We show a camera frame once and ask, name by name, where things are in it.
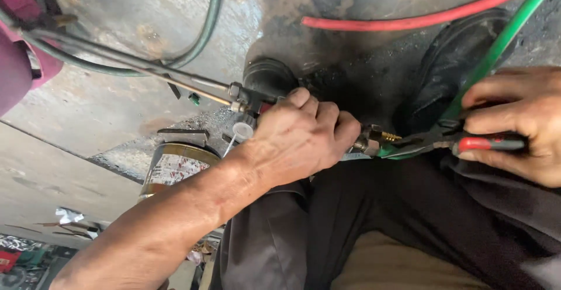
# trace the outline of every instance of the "black shoe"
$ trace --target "black shoe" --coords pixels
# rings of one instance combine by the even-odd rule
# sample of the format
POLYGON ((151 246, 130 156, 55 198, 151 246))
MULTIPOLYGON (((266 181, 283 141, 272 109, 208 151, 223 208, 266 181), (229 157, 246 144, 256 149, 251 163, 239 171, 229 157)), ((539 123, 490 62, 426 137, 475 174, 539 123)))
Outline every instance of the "black shoe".
POLYGON ((284 63, 262 59, 243 70, 243 86, 269 96, 286 96, 298 87, 298 80, 284 63))
MULTIPOLYGON (((436 36, 421 61, 417 89, 393 116, 398 135, 425 132, 437 122, 509 20, 508 11, 493 8, 453 21, 436 36)), ((497 66, 515 46, 513 41, 497 66)))

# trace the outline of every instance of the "red hose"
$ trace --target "red hose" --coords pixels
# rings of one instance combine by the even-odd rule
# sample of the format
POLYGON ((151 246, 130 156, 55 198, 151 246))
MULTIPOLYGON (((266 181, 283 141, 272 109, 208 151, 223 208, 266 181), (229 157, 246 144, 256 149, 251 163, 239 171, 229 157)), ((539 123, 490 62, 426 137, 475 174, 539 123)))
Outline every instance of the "red hose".
POLYGON ((331 29, 336 31, 399 31, 404 29, 422 28, 457 20, 458 18, 466 17, 486 9, 496 7, 506 1, 509 0, 477 0, 447 11, 411 18, 400 18, 397 20, 340 21, 305 16, 302 18, 302 24, 312 28, 331 29))

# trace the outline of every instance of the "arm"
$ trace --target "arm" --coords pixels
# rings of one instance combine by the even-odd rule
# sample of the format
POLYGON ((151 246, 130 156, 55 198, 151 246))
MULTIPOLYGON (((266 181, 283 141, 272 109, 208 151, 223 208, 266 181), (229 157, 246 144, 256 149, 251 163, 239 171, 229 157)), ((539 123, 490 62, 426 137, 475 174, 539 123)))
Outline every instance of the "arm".
POLYGON ((547 187, 561 187, 561 68, 499 70, 471 87, 462 100, 466 109, 486 103, 495 106, 471 111, 466 118, 466 131, 516 131, 528 137, 529 151, 514 155, 471 150, 459 157, 501 168, 547 187))
POLYGON ((202 236, 270 188, 331 167, 359 133, 358 121, 335 104, 293 91, 220 164, 121 215, 60 271, 51 290, 157 289, 202 236))

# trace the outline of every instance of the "can label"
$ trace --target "can label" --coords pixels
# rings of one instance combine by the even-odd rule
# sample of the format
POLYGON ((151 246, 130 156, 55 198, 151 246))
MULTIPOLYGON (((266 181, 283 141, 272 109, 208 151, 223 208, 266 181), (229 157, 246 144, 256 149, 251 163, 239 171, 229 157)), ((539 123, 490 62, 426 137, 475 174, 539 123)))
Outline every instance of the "can label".
POLYGON ((171 186, 208 167, 210 165, 188 157, 177 154, 163 154, 158 164, 154 166, 148 183, 171 186))

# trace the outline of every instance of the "metal can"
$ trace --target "metal can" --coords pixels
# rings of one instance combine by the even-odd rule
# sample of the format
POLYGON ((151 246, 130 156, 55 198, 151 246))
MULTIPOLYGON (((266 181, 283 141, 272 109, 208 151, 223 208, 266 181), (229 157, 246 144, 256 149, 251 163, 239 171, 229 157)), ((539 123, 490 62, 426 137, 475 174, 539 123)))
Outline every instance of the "metal can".
POLYGON ((220 157, 200 147, 164 143, 156 148, 138 201, 220 162, 220 157))

